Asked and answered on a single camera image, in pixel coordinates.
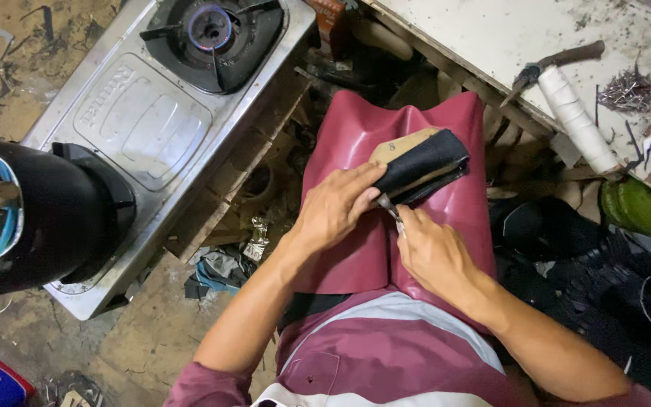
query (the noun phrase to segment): stainless steel stove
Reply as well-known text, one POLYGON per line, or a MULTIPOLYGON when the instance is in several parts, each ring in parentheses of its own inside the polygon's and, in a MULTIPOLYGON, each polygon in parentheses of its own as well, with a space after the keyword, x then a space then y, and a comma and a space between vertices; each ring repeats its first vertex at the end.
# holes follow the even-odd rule
POLYGON ((314 21, 301 0, 123 7, 22 142, 86 147, 134 192, 134 222, 109 261, 44 287, 77 319, 102 312, 143 270, 179 201, 314 21))

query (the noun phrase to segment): knife handle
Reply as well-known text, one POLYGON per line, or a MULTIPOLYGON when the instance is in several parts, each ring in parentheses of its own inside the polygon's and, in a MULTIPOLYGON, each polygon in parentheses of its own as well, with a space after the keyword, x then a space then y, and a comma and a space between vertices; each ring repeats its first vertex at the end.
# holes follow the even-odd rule
POLYGON ((604 52, 604 42, 602 40, 595 41, 591 44, 578 46, 573 49, 565 49, 562 52, 546 57, 539 61, 539 65, 547 68, 549 65, 556 65, 558 67, 572 62, 586 61, 586 60, 599 60, 604 52))

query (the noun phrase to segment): white thread spool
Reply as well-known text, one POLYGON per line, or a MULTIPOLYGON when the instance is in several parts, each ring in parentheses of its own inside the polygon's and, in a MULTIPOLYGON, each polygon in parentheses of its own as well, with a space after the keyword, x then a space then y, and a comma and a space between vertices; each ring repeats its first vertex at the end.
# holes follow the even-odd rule
POLYGON ((550 66, 544 70, 539 76, 539 89, 594 172, 602 174, 621 168, 594 121, 584 110, 582 99, 576 95, 559 68, 550 66))

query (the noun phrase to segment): white table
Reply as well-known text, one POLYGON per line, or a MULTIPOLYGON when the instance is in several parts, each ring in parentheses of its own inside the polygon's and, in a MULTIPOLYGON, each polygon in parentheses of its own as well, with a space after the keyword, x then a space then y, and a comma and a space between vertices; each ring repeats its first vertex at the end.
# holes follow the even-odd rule
MULTIPOLYGON (((421 40, 440 45, 444 54, 504 93, 527 62, 601 39, 600 61, 562 67, 593 118, 596 85, 606 86, 634 66, 651 76, 651 9, 625 0, 364 0, 421 40)), ((558 130, 561 125, 538 87, 522 93, 524 109, 558 130)), ((625 120, 642 147, 651 111, 625 115, 599 106, 599 128, 624 162, 637 159, 625 120)), ((651 171, 651 154, 645 179, 651 171)))

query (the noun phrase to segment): green object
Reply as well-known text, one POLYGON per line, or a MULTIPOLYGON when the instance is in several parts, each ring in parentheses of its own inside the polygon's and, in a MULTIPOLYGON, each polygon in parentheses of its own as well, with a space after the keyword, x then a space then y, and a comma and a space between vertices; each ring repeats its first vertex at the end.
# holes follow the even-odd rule
POLYGON ((634 178, 602 184, 600 198, 607 221, 651 236, 651 189, 634 178))

